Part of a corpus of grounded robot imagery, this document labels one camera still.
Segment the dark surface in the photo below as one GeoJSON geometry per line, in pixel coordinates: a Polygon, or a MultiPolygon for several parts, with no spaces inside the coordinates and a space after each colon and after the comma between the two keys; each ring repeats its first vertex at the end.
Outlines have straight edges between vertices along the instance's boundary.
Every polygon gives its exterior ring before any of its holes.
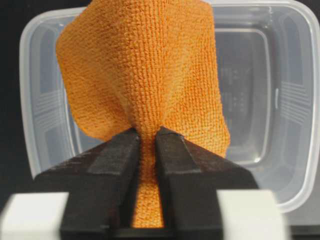
{"type": "MultiPolygon", "coordinates": [[[[35,16],[58,9],[84,7],[91,0],[0,1],[0,210],[8,196],[31,184],[23,133],[19,89],[19,41],[26,24],[35,16]]],[[[320,17],[319,0],[299,0],[320,17]]]]}

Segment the white block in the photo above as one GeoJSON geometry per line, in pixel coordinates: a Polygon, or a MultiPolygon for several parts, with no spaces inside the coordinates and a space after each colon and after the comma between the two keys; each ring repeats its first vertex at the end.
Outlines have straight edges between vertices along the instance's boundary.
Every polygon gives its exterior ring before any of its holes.
{"type": "Polygon", "coordinates": [[[224,240],[288,240],[286,221],[269,190],[218,190],[224,240]]]}
{"type": "Polygon", "coordinates": [[[14,194],[0,216],[1,240],[59,240],[67,192],[14,194]]]}

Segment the table surface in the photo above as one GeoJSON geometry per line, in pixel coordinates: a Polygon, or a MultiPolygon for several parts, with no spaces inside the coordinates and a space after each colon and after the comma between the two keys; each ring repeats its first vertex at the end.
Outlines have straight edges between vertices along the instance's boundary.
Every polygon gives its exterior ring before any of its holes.
{"type": "MultiPolygon", "coordinates": [[[[299,0],[320,18],[320,0],[299,0]]],[[[0,48],[0,210],[9,195],[21,192],[31,181],[24,139],[20,89],[19,41],[26,24],[50,10],[84,7],[90,0],[1,0],[0,48]]]]}

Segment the towel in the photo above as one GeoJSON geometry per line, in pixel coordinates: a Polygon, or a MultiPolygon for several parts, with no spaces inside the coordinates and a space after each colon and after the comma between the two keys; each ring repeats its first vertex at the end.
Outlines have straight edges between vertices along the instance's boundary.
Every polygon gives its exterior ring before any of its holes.
{"type": "Polygon", "coordinates": [[[155,172],[160,126],[225,156],[211,6],[200,0],[93,0],[59,36],[56,55],[72,116],[107,141],[141,137],[132,226],[163,227],[155,172]]]}

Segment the plastic container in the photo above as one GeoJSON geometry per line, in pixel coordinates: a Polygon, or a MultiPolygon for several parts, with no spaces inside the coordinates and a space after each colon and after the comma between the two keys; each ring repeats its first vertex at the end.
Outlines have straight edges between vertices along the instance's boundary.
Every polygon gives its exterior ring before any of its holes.
{"type": "MultiPolygon", "coordinates": [[[[313,192],[318,169],[315,15],[293,0],[207,2],[214,8],[219,82],[231,134],[227,158],[275,193],[292,225],[320,224],[320,216],[307,221],[303,211],[292,214],[313,192]]],[[[41,14],[21,37],[21,105],[33,176],[100,143],[75,124],[55,53],[60,32],[83,9],[41,14]]]]}

